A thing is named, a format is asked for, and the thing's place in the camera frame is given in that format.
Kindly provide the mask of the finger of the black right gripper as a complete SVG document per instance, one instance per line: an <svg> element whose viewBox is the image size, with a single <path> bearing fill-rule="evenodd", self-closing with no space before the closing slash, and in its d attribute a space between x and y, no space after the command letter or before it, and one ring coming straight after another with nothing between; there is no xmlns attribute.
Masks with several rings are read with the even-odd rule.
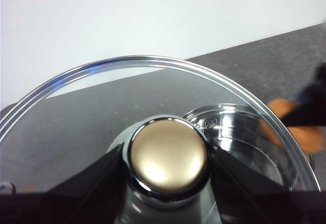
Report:
<svg viewBox="0 0 326 224"><path fill-rule="evenodd" d="M325 63L315 71L313 81L300 93L300 103L281 117L285 126L325 126Z"/></svg>

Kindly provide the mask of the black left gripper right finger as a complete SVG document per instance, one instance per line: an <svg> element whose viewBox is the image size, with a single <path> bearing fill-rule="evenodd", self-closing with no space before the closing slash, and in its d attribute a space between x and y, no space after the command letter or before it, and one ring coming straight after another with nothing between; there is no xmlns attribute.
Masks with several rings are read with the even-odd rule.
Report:
<svg viewBox="0 0 326 224"><path fill-rule="evenodd" d="M325 223L325 192L289 191L211 148L211 187L223 222Z"/></svg>

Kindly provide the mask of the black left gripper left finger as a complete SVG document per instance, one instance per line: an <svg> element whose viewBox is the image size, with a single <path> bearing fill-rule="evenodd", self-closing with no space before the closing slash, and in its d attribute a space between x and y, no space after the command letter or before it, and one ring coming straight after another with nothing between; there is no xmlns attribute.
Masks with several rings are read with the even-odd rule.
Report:
<svg viewBox="0 0 326 224"><path fill-rule="evenodd" d="M43 193L1 196L1 223L114 223L123 189L122 147Z"/></svg>

